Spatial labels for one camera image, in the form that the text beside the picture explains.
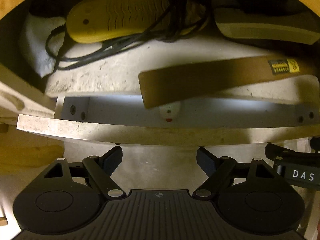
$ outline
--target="black device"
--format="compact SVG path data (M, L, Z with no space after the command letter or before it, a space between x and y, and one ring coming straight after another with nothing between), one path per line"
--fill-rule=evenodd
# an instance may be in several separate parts
M190 196L140 189L126 195L110 178L122 161L119 146L80 163L58 158L15 199L22 232L14 239L303 239L295 231L303 199L265 161L237 163L203 147L196 160L208 179ZM246 181L233 185L235 178Z
M313 137L310 146L314 153L299 153L268 143L266 157L274 161L273 168L290 185L320 190L320 138Z

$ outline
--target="white plastic piece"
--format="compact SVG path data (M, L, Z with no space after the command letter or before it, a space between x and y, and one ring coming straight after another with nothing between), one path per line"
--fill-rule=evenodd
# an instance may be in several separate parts
M176 118L179 115L180 108L181 108L181 103L179 101L160 106L159 107L160 115L167 122L171 122L174 118Z
M30 13L27 15L18 41L19 48L25 60L40 77L52 73L56 61L45 51L45 42L51 31L65 22L63 17L43 18ZM57 55L63 40L64 33L51 39L49 47L54 54Z

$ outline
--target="round black pad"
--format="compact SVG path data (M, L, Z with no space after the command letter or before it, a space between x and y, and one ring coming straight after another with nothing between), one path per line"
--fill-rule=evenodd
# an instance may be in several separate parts
M43 211L58 212L71 206L73 197L65 191L49 191L40 195L36 205Z
M257 211L270 212L276 211L282 205L281 198L269 191L254 191L245 197L246 204Z
M218 208L225 220L241 230L262 235L297 228L305 209L300 195L290 185L278 187L272 179L262 180L233 185L220 193Z

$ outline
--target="dusty white surface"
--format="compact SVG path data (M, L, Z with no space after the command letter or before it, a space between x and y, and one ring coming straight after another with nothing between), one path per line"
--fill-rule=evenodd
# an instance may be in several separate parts
M101 47L100 43L76 44L68 57L85 55ZM174 43L150 41L138 48L69 71L57 71L49 77L46 94L105 95L140 94L138 74L141 71L172 65L198 63L273 54L226 40L218 30L204 30L196 37ZM288 103L318 102L319 82L314 76L298 76L285 80L247 85L223 90L220 97L240 97Z
M308 139L286 141L293 150L308 151ZM64 157L68 162L79 162L90 155L102 156L115 144L92 142L65 142ZM112 179L127 193L132 188L189 189L192 193L207 176L196 163L198 147L120 145L123 161L112 174ZM273 162L264 154L266 144L245 144L205 147L217 157L230 156L238 162L251 162L262 158L269 165Z
M200 146L279 142L320 134L320 125L276 128L157 128L19 115L17 129L59 140Z

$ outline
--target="logo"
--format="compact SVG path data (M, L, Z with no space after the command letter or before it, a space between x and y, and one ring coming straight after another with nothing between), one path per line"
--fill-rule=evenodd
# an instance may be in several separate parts
M163 197L163 193L161 192L156 193L156 197Z

